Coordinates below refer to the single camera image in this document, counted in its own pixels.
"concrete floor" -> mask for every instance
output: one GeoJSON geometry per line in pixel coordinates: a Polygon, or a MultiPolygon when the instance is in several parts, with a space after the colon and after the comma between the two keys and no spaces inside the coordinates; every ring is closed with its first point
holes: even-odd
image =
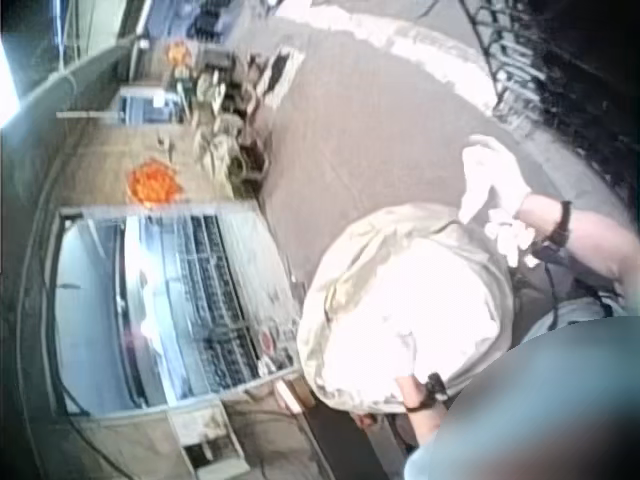
{"type": "Polygon", "coordinates": [[[412,201],[458,206],[460,153],[472,133],[499,138],[519,153],[536,191],[558,196],[511,135],[416,65],[347,34],[284,38],[307,56],[270,124],[262,202],[299,280],[311,281],[357,218],[412,201]]]}
{"type": "MultiPolygon", "coordinates": [[[[336,3],[378,15],[385,14],[383,8],[400,8],[376,0],[336,3]]],[[[406,12],[403,18],[409,19],[406,12]]],[[[422,23],[433,22],[477,53],[457,2],[440,2],[432,15],[422,23]]],[[[459,95],[456,85],[427,73],[429,66],[391,55],[388,40],[357,40],[342,25],[323,31],[281,18],[250,25],[236,35],[240,50],[273,53],[288,45],[306,54],[280,107],[264,120],[272,167],[260,199],[299,281],[308,285],[331,242],[376,209],[412,201],[458,206],[464,191],[460,154],[472,133],[495,136],[510,148],[534,191],[624,217],[602,182],[547,132],[507,131],[459,95]]],[[[528,285],[517,295],[515,341],[552,307],[542,267],[521,273],[528,285]]],[[[562,298],[571,278],[558,270],[554,276],[562,298]]],[[[403,455],[388,442],[389,435],[369,434],[389,477],[401,478],[403,455]]]]}

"person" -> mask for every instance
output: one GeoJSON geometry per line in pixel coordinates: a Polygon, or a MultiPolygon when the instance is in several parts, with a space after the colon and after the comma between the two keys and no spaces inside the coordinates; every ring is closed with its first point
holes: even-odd
{"type": "MultiPolygon", "coordinates": [[[[522,176],[516,157],[496,139],[474,135],[470,142],[462,154],[467,193],[462,200],[460,219],[469,221],[493,189],[504,216],[533,228],[539,237],[557,248],[566,249],[579,262],[615,283],[620,296],[598,299],[608,305],[609,316],[640,315],[638,237],[602,215],[573,209],[568,202],[533,193],[522,176]]],[[[552,329],[552,323],[562,327],[574,321],[602,317],[601,313],[598,315],[599,305],[594,302],[593,298],[585,297],[561,303],[533,326],[523,343],[552,329]]],[[[407,339],[398,339],[398,342],[406,345],[407,339]]],[[[397,350],[405,358],[398,362],[396,383],[420,445],[406,464],[405,479],[425,479],[434,436],[447,409],[434,400],[427,387],[412,374],[412,350],[397,350]]]]}

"light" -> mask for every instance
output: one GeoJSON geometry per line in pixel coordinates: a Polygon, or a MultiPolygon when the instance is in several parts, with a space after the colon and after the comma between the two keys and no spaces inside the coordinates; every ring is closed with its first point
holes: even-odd
{"type": "Polygon", "coordinates": [[[153,96],[153,108],[162,108],[165,106],[167,99],[164,92],[156,93],[153,96]]]}
{"type": "Polygon", "coordinates": [[[9,62],[0,40],[0,128],[2,128],[20,110],[18,94],[13,84],[9,62]]]}

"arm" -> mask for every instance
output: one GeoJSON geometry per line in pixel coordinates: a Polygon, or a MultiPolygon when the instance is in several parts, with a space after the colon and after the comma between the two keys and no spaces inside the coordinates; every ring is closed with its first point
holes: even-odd
{"type": "MultiPolygon", "coordinates": [[[[402,394],[402,399],[407,407],[417,407],[424,396],[426,388],[418,379],[411,375],[396,378],[396,383],[402,394]]],[[[416,434],[416,438],[420,445],[424,445],[433,434],[440,428],[440,423],[447,413],[447,409],[438,402],[429,410],[421,410],[415,413],[409,413],[409,421],[416,434]]]]}
{"type": "MultiPolygon", "coordinates": [[[[560,220],[561,204],[531,193],[516,157],[495,138],[472,135],[462,152],[467,191],[460,218],[469,221],[493,188],[500,209],[541,235],[549,235],[560,220]]],[[[592,212],[574,210],[567,249],[580,262],[622,286],[630,314],[640,314],[640,243],[617,223],[592,212]]]]}
{"type": "MultiPolygon", "coordinates": [[[[527,195],[517,218],[543,236],[560,221],[560,202],[527,195]]],[[[640,314],[640,241],[613,220],[593,212],[573,210],[567,250],[580,262],[622,286],[629,313],[640,314]]]]}

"sack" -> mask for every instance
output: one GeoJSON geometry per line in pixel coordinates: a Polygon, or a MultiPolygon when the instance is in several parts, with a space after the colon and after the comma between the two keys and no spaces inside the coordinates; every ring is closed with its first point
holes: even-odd
{"type": "Polygon", "coordinates": [[[348,227],[322,258],[297,344],[307,381],[329,406],[401,413],[389,332],[411,333],[415,375],[459,392],[511,344],[507,266],[457,210],[409,204],[348,227]]]}

